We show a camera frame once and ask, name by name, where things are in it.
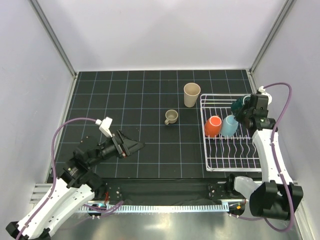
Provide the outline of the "light blue mug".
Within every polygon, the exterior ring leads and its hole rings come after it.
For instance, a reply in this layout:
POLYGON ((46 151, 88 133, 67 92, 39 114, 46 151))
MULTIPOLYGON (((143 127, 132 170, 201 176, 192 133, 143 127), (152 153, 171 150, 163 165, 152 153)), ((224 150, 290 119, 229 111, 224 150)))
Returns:
POLYGON ((234 115, 228 115, 222 122, 222 127, 220 134, 223 137, 232 137, 238 129, 238 121, 235 119, 234 115))

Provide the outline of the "dark green mug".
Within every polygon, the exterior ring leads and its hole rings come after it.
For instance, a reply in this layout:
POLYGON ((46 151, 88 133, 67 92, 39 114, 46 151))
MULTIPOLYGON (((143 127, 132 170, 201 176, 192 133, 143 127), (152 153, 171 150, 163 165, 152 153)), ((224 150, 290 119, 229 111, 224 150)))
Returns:
POLYGON ((234 116, 237 115, 238 112, 243 108, 245 103, 250 100, 250 98, 251 98, 251 95, 247 94, 247 95, 241 96, 235 102, 233 102, 230 107, 232 114, 234 116))

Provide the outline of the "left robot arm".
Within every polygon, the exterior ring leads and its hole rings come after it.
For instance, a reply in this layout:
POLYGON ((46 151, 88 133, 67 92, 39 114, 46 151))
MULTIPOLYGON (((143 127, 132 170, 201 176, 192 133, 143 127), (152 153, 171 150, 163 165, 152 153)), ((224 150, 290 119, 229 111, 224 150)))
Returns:
POLYGON ((48 192, 23 219, 10 222, 6 231, 16 240, 51 239, 82 205, 104 198, 106 183, 94 167, 112 157, 129 157, 144 146, 120 130, 102 143, 93 136, 83 138, 48 192))

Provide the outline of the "orange mug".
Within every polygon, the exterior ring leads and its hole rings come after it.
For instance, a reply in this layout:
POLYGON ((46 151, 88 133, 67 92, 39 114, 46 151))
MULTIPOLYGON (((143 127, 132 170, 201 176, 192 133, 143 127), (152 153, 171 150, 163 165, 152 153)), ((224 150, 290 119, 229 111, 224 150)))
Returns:
POLYGON ((216 137, 222 128, 222 119, 218 115, 211 116, 204 125, 204 134, 206 137, 216 137))

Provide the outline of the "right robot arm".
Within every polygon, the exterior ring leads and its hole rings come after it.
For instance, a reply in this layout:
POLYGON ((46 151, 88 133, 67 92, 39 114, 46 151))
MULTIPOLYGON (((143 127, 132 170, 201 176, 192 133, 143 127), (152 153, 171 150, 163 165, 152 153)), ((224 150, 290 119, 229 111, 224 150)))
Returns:
POLYGON ((301 186, 294 185, 286 170, 276 120, 268 117, 268 105, 268 96, 258 93, 244 95, 231 105, 235 120, 247 129, 257 150, 262 183, 231 174, 225 192, 230 198, 245 197, 254 217, 288 221, 304 193, 301 186))

